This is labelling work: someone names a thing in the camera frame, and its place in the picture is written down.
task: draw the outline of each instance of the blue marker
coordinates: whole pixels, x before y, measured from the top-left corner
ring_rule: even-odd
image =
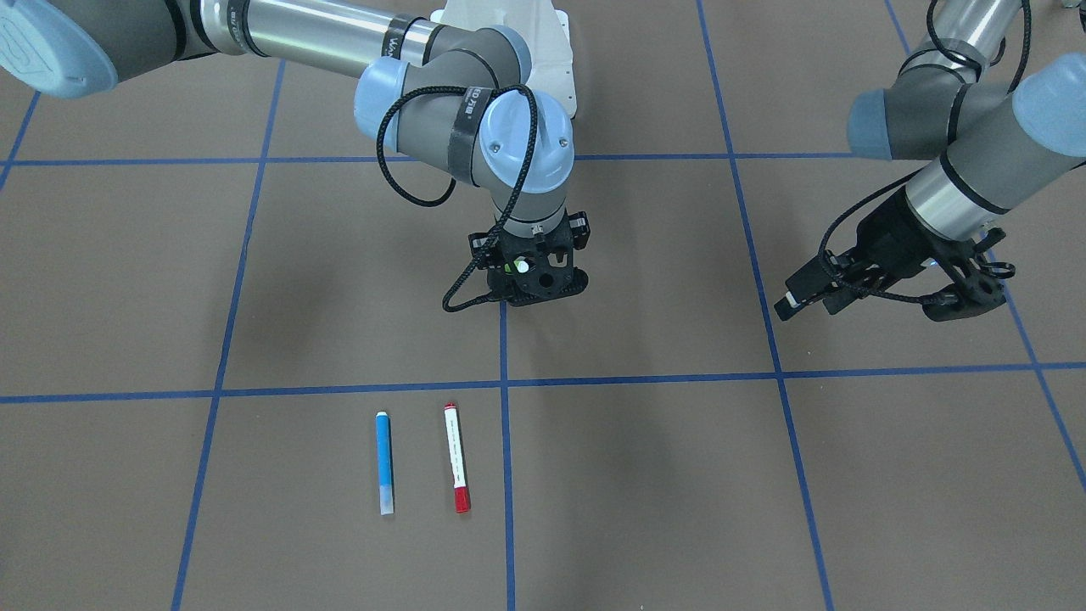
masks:
[[[392,515],[392,432],[389,415],[377,412],[377,484],[380,486],[381,515]]]

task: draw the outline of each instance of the white marker with red cap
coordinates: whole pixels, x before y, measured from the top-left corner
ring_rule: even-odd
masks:
[[[453,466],[456,513],[466,513],[471,509],[471,498],[468,496],[468,479],[464,474],[464,449],[460,447],[460,421],[456,404],[445,406],[445,433],[449,435],[449,462]]]

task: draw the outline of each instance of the light blue cap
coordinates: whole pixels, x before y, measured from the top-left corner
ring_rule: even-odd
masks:
[[[0,66],[58,98],[117,86],[116,67],[105,51],[46,0],[0,0]]]
[[[1038,144],[1086,157],[1086,54],[1068,53],[1014,90],[1014,117]]]
[[[362,73],[354,92],[354,120],[363,133],[377,139],[384,113],[404,94],[406,77],[407,62],[387,56],[378,58]],[[384,131],[384,148],[395,151],[399,141],[400,115],[396,114]]]
[[[886,91],[860,93],[848,115],[848,147],[856,156],[889,161],[889,132],[886,129]]]
[[[509,41],[513,50],[517,53],[517,62],[520,63],[520,82],[528,82],[528,77],[532,75],[532,52],[528,48],[528,42],[525,42],[525,37],[505,25],[491,25],[483,29],[493,29]]]
[[[532,165],[525,180],[526,193],[553,191],[573,170],[573,125],[566,109],[542,91],[535,91],[535,105],[539,107],[539,124]],[[510,187],[517,182],[525,162],[530,125],[528,99],[518,91],[508,91],[487,106],[479,127],[479,144],[487,165]]]

